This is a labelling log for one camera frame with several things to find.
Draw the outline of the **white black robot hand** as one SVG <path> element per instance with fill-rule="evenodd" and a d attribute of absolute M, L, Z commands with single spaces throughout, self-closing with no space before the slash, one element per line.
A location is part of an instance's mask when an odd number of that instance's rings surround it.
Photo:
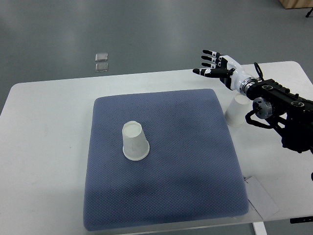
<path fill-rule="evenodd" d="M 245 72 L 243 66 L 236 60 L 216 51 L 203 50 L 201 59 L 202 69 L 193 69 L 193 73 L 208 77 L 218 78 L 228 89 L 238 91 L 245 95 L 245 86 L 253 80 L 252 76 Z"/>

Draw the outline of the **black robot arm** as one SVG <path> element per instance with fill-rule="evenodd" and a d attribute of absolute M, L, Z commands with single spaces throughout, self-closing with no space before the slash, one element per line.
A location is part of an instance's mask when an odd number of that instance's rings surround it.
<path fill-rule="evenodd" d="M 244 87 L 253 101 L 252 111 L 245 116 L 250 125 L 274 129 L 284 148 L 302 153 L 313 150 L 313 102 L 269 79 L 253 79 Z"/>

